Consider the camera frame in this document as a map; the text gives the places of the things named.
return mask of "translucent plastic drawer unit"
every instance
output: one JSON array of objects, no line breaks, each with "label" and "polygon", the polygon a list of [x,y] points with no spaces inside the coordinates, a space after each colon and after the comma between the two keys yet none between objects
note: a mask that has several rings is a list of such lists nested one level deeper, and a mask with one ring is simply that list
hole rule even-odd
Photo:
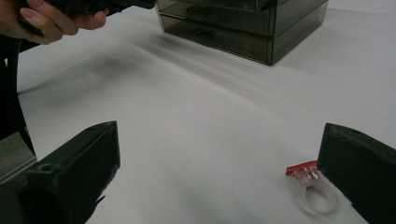
[{"label": "translucent plastic drawer unit", "polygon": [[328,0],[159,0],[163,30],[274,64],[321,25]]}]

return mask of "drawer handle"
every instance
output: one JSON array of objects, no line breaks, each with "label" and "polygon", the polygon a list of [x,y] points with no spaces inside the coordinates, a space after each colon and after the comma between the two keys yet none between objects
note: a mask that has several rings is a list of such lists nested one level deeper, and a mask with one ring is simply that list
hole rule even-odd
[{"label": "drawer handle", "polygon": [[195,29],[194,31],[192,31],[192,34],[196,35],[196,36],[198,36],[198,37],[200,37],[202,39],[210,40],[210,39],[212,39],[213,37],[216,36],[216,31],[213,30],[213,29],[207,30],[207,29],[205,29],[204,27],[201,26],[201,27]]},{"label": "drawer handle", "polygon": [[203,18],[209,15],[210,12],[210,7],[192,6],[187,8],[187,14],[189,16],[197,16]]}]

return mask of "finger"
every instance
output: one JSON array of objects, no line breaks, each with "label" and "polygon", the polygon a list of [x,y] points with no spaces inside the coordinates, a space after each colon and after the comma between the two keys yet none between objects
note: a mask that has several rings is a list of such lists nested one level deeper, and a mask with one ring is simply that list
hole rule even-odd
[{"label": "finger", "polygon": [[105,26],[107,14],[108,9],[106,8],[104,11],[96,12],[94,15],[77,14],[73,17],[73,21],[79,28],[95,30]]},{"label": "finger", "polygon": [[41,30],[44,35],[44,37],[38,35],[29,35],[26,36],[26,39],[39,44],[49,44],[62,39],[63,34],[61,30],[42,14],[30,8],[23,7],[21,8],[21,15],[34,27]]},{"label": "finger", "polygon": [[78,32],[76,24],[51,4],[43,0],[27,0],[27,3],[32,9],[52,21],[64,35],[75,35]]}]

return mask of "tabletop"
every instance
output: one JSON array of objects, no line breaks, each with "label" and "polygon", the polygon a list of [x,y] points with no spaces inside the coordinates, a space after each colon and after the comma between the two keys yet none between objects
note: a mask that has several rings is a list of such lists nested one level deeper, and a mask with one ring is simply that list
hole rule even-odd
[{"label": "tabletop", "polygon": [[394,0],[330,0],[323,24],[266,66],[126,9],[21,54],[37,158],[118,122],[121,168],[88,223],[365,223],[334,186],[334,211],[305,212],[285,169],[318,157],[327,122],[396,147],[395,11]]}]

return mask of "hand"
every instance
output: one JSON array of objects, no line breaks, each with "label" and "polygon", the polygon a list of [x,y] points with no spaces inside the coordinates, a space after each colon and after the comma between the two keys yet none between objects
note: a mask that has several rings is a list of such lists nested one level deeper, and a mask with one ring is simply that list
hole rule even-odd
[{"label": "hand", "polygon": [[[0,0],[0,35],[22,38],[38,44],[50,44],[62,39],[63,35],[75,35],[79,28],[94,30],[106,23],[108,10],[96,14],[85,13],[85,7],[74,0],[65,11],[43,0],[27,0],[29,7],[21,7],[22,0]],[[44,36],[33,35],[24,30],[17,22],[22,16]]]}]

